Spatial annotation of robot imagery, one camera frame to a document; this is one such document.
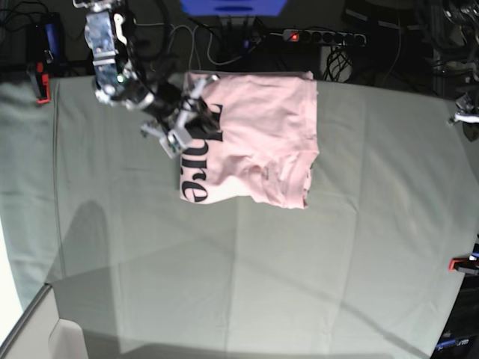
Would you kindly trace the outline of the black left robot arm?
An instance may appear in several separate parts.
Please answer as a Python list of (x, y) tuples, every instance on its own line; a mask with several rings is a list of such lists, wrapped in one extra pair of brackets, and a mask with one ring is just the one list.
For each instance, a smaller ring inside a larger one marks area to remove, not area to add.
[(461, 124), (463, 134), (470, 142), (478, 141), (478, 2), (440, 1), (444, 18), (458, 30), (461, 43), (451, 41), (441, 48), (444, 62), (462, 64), (464, 85), (457, 89), (456, 112), (450, 119)]

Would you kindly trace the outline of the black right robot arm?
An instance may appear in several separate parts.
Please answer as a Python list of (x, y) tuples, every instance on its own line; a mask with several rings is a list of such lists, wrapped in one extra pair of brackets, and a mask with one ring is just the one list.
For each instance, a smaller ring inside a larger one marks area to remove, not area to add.
[(195, 135), (211, 135), (219, 121), (202, 93), (217, 75), (194, 80), (182, 90), (170, 82), (176, 71), (167, 53), (171, 41), (171, 18), (163, 1), (156, 1), (164, 31), (155, 55), (136, 51), (135, 17), (127, 1), (75, 1), (86, 9), (85, 42), (93, 56), (94, 92), (99, 102), (142, 111), (152, 118), (141, 125), (144, 137), (152, 136), (170, 158), (191, 147)]

